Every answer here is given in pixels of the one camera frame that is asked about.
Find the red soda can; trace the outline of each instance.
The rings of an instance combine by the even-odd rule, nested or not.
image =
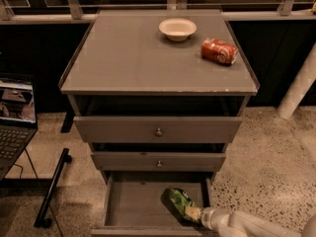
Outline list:
[[[224,64],[233,64],[237,46],[219,39],[206,39],[201,45],[201,56]]]

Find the cable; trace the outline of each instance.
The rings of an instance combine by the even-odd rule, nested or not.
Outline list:
[[[14,166],[17,166],[21,169],[21,172],[20,172],[20,180],[22,179],[22,174],[23,174],[23,167],[19,164],[14,164]],[[7,194],[3,195],[3,196],[0,196],[0,198],[6,198],[8,196],[10,196],[12,193],[18,191],[20,188],[19,187],[14,187],[15,189],[13,189],[10,193],[8,192]]]
[[[22,179],[23,167],[21,165],[19,165],[19,164],[16,164],[16,163],[14,164],[14,166],[17,166],[17,167],[19,167],[21,169],[20,179]]]
[[[28,152],[27,148],[25,148],[25,151],[26,151],[27,156],[28,156],[28,158],[29,158],[29,161],[30,161],[30,163],[31,163],[32,169],[33,169],[33,171],[34,171],[34,174],[36,175],[36,178],[37,178],[37,180],[38,180],[39,187],[41,188],[41,185],[40,185],[40,178],[39,178],[38,173],[37,173],[37,171],[36,171],[36,169],[35,169],[35,167],[34,167],[34,165],[33,165],[33,162],[32,162],[32,160],[31,160],[31,157],[30,157],[30,155],[29,155],[29,152]],[[51,214],[52,214],[53,219],[54,219],[55,222],[56,222],[56,225],[57,225],[58,231],[59,231],[59,233],[60,233],[60,236],[63,237],[63,234],[62,234],[61,228],[60,228],[60,226],[59,226],[57,217],[56,217],[55,213],[53,212],[53,210],[52,210],[52,208],[51,208],[51,206],[50,206],[50,203],[48,204],[48,207],[49,207],[49,209],[50,209],[50,212],[51,212]]]

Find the concrete floor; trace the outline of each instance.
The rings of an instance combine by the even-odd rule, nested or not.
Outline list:
[[[75,128],[60,133],[65,114],[41,114],[39,131],[28,146],[40,178],[52,176],[63,148],[65,164],[50,208],[57,218],[48,229],[34,228],[42,197],[0,198],[0,236],[90,236],[101,226],[105,182],[96,170],[87,144]],[[18,160],[22,178],[34,176],[24,153]],[[7,178],[18,178],[13,167]],[[243,210],[290,230],[301,232],[316,214],[316,107],[298,108],[284,120],[274,108],[247,108],[227,158],[215,176],[215,206]]]

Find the black stand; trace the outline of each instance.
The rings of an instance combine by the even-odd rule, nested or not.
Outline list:
[[[34,227],[48,228],[51,225],[51,219],[45,218],[45,216],[46,216],[47,210],[49,208],[49,203],[51,201],[53,192],[54,192],[56,185],[58,183],[58,180],[59,180],[62,168],[63,168],[63,164],[65,162],[70,163],[72,160],[71,156],[68,155],[68,153],[69,153],[68,148],[64,148],[62,150],[61,156],[59,158],[59,162],[57,164],[57,167],[56,167],[55,172],[54,172],[52,179],[51,179],[50,187],[47,190],[46,195],[42,201],[37,220],[34,223]]]
[[[49,208],[49,203],[55,191],[56,185],[58,183],[62,168],[64,163],[70,163],[72,158],[68,154],[69,149],[64,148],[62,150],[61,156],[59,158],[58,164],[55,168],[55,172],[51,179],[39,179],[37,172],[35,171],[34,165],[31,161],[28,151],[27,155],[29,157],[29,161],[32,165],[32,168],[36,174],[35,179],[3,179],[1,181],[1,189],[12,190],[12,187],[19,188],[19,190],[46,190],[44,199],[42,201],[39,214],[37,216],[36,222],[34,223],[34,227],[43,227],[48,228],[51,225],[51,219],[45,218],[47,210]]]

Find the white pole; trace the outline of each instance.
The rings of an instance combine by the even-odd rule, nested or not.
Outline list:
[[[284,119],[290,118],[315,80],[316,43],[309,52],[286,95],[279,104],[276,110],[278,115]]]

